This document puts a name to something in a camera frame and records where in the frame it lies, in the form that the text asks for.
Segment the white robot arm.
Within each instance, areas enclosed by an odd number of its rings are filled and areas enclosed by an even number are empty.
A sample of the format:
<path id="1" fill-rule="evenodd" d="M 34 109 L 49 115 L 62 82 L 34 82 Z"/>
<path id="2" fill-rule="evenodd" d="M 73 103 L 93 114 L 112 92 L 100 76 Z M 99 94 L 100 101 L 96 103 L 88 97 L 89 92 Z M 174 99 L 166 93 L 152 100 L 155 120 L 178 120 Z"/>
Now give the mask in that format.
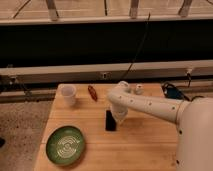
<path id="1" fill-rule="evenodd" d="M 132 109 L 176 125 L 176 171 L 213 171 L 213 98 L 186 101 L 135 95 L 121 81 L 108 90 L 107 99 L 117 122 Z"/>

